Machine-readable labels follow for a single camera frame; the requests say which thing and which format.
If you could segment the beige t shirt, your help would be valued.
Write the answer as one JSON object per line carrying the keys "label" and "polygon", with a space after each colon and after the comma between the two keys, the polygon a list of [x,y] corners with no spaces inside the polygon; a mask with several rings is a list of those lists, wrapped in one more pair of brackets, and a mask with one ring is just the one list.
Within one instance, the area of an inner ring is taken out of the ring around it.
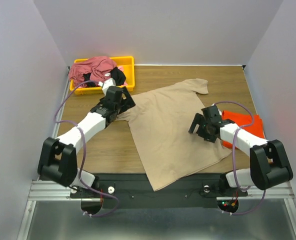
{"label": "beige t shirt", "polygon": [[219,139],[212,143],[189,133],[195,114],[204,108],[198,95],[208,93],[207,80],[187,79],[133,95],[135,106],[117,117],[128,123],[154,191],[230,155]]}

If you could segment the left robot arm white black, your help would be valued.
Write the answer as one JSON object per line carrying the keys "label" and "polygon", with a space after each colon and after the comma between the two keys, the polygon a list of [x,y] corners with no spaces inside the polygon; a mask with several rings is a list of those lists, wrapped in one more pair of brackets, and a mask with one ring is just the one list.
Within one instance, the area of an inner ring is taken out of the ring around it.
{"label": "left robot arm white black", "polygon": [[37,173],[64,187],[80,187],[88,197],[99,193],[99,184],[92,173],[78,167],[77,154],[97,133],[106,129],[118,115],[135,106],[127,88],[109,86],[104,97],[79,123],[57,138],[48,137],[42,145]]}

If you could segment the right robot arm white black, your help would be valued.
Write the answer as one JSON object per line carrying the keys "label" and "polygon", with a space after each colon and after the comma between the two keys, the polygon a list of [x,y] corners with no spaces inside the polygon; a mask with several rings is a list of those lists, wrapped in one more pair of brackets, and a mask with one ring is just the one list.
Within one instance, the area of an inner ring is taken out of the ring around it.
{"label": "right robot arm white black", "polygon": [[230,195],[236,189],[247,191],[257,187],[265,191],[291,181],[294,173],[283,143],[258,137],[230,119],[223,119],[216,105],[205,107],[196,113],[188,130],[205,141],[215,143],[222,140],[232,144],[232,150],[239,149],[249,157],[249,168],[233,170],[220,176],[219,192]]}

